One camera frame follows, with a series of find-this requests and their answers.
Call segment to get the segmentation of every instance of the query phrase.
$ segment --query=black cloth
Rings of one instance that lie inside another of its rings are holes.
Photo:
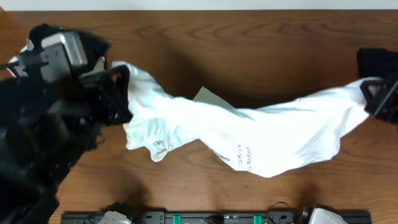
[[[64,29],[54,26],[49,26],[48,24],[42,24],[33,28],[29,32],[29,39],[34,45],[34,49],[40,50],[42,48],[42,40],[53,34],[59,32],[70,32],[74,31],[79,34],[80,41],[83,44],[83,48],[87,57],[87,66],[85,66],[81,71],[90,72],[94,69],[98,59],[104,56],[106,51],[109,49],[110,44],[103,40],[101,37],[97,37],[93,34],[82,32],[78,30]]]
[[[0,128],[22,117],[39,116],[59,99],[58,90],[38,78],[3,80],[0,82]]]
[[[398,53],[385,49],[358,51],[359,77],[398,78]]]

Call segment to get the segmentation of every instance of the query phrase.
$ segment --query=wooden table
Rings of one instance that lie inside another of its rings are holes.
[[[18,53],[29,30],[44,22],[103,36],[112,59],[147,70],[174,96],[193,98],[205,86],[247,108],[357,79],[360,47],[398,51],[397,11],[10,12],[0,18],[0,60]],[[108,140],[61,184],[51,223],[66,211],[124,200],[169,211],[318,202],[369,209],[375,223],[398,222],[397,127],[374,119],[344,137],[331,161],[270,179],[233,171],[200,141],[155,163],[148,150],[125,148],[121,126],[104,132]]]

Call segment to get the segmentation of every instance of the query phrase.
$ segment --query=black device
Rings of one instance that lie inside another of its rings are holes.
[[[20,72],[0,82],[1,223],[48,223],[58,185],[104,140],[101,128],[132,118],[126,66],[82,76],[87,60],[77,33],[42,45],[0,66]]]
[[[361,90],[367,101],[366,112],[382,121],[398,124],[398,79],[364,81]]]
[[[316,216],[314,213],[325,212],[327,216]],[[107,219],[107,211],[123,214],[126,218]],[[351,211],[339,213],[329,207],[308,204],[300,213],[289,207],[289,210],[271,208],[268,212],[247,213],[187,213],[153,211],[135,213],[126,203],[114,203],[101,212],[66,213],[62,215],[61,224],[372,224],[371,214],[365,211]]]

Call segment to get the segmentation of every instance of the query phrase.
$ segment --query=white cloth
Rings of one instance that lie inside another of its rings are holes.
[[[309,224],[347,224],[343,218],[336,213],[323,208],[316,208],[312,211]]]
[[[340,138],[367,117],[363,80],[288,103],[227,110],[166,94],[145,71],[130,69],[127,148],[145,146],[158,162],[167,152],[200,139],[234,170],[272,177],[331,159]]]

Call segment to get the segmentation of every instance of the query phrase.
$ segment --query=black cable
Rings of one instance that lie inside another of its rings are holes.
[[[0,71],[5,70],[10,67],[17,66],[17,65],[19,65],[19,62],[11,62],[11,63],[7,63],[7,64],[2,64],[2,65],[0,65]]]
[[[294,221],[295,221],[296,212],[295,212],[295,211],[293,210],[293,208],[290,207],[286,202],[275,202],[275,203],[273,203],[273,204],[271,205],[271,207],[269,207],[268,213],[267,213],[268,223],[276,224],[276,222],[274,222],[273,218],[270,218],[269,213],[271,212],[271,209],[272,209],[275,205],[278,205],[278,204],[284,204],[284,205],[288,206],[290,212],[293,214],[293,220],[292,220],[292,222],[290,222],[290,223],[288,223],[288,224],[293,224]]]
[[[10,72],[11,72],[13,75],[15,75],[15,78],[16,78],[16,79],[18,79],[18,78],[21,77],[21,76],[18,74],[18,72],[17,72],[17,70],[15,69],[15,67],[9,67],[8,69],[10,70]]]

